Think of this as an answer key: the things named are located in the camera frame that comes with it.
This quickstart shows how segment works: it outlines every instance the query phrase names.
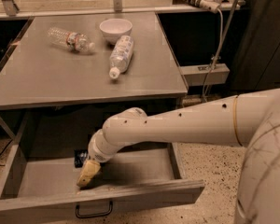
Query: plastic bottle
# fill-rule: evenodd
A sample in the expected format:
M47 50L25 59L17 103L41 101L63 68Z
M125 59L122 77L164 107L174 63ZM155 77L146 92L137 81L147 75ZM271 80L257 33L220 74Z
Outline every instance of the plastic bottle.
M129 66L133 55L133 39L129 35L122 35L117 41L110 56L110 72L112 79L118 79Z
M95 45L83 34L66 31L62 28L51 27L48 30L49 41L57 46L82 53L93 53Z

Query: black handle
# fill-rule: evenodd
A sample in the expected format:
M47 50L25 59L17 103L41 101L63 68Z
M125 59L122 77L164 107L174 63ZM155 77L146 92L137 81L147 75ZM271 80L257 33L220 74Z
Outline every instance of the black handle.
M77 218L85 219L85 218L94 218L94 217L105 217L105 216L108 216L109 214L112 213L112 210L113 210L113 203L112 203L112 201L110 201L110 203L109 203L109 210L107 210L107 211L104 212L104 213L96 213L96 214L81 215L81 214L78 212L79 208L80 208L80 206L77 205L77 206L76 206L76 217L77 217Z

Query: desk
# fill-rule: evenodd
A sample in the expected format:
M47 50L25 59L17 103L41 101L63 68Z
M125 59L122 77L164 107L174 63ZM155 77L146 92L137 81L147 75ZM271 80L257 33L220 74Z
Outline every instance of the desk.
M128 71L110 79L112 47L99 30L102 21L133 24L134 53ZM47 30L57 26L87 35L92 55L52 46ZM184 78L154 12L36 17L0 73L0 110L181 97Z

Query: white bowl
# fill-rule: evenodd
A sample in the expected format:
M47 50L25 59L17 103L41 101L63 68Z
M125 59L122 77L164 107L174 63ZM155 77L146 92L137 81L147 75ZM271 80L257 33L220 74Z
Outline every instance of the white bowl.
M129 35L133 25L124 19L108 19L100 24L103 37L112 45L115 45L122 35Z

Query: bottle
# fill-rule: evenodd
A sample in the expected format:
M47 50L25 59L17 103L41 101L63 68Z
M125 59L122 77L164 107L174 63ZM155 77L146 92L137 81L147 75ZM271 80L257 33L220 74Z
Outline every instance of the bottle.
M57 46L85 54L93 53L95 45L83 34L66 31L62 28L51 27L48 30L49 41Z
M133 39L129 35L122 35L117 41L110 56L110 72L112 79L118 79L129 66L133 55Z

